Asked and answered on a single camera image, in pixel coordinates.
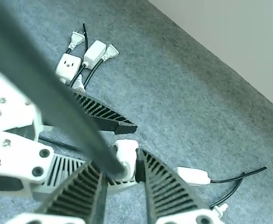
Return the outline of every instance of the outlet adapter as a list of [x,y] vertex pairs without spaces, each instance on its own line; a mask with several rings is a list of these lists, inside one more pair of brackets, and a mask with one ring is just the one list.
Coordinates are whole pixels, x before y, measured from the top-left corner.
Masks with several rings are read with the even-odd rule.
[[56,74],[64,84],[69,84],[79,70],[81,63],[80,57],[69,54],[63,54],[60,62],[57,64]]

